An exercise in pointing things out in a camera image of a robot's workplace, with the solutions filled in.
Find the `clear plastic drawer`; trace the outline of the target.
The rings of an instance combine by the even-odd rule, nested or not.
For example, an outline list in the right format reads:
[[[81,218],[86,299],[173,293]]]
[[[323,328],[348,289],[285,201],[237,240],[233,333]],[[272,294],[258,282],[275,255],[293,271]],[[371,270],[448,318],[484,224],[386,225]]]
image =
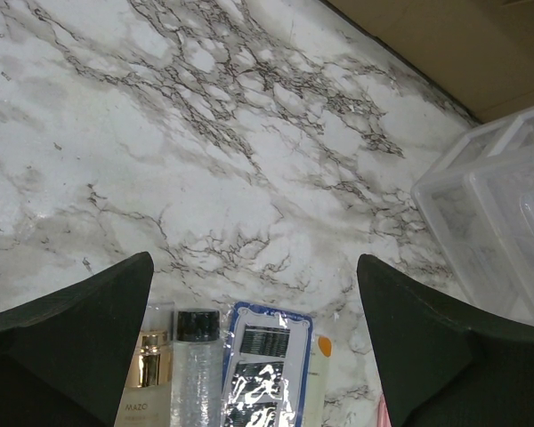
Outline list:
[[[534,107],[462,133],[411,196],[466,299],[534,326]]]

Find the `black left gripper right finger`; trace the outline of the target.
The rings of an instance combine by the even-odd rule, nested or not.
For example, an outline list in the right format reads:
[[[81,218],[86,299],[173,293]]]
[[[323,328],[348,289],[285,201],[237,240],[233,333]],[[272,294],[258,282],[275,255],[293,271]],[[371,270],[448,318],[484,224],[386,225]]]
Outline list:
[[[357,278],[393,426],[534,426],[534,326],[371,254],[360,256]]]

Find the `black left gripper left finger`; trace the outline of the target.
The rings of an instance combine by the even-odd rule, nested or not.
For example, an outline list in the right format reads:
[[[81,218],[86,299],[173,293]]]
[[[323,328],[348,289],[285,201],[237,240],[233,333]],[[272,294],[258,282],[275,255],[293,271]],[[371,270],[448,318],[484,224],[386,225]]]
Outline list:
[[[154,263],[135,254],[0,312],[0,426],[111,426]]]

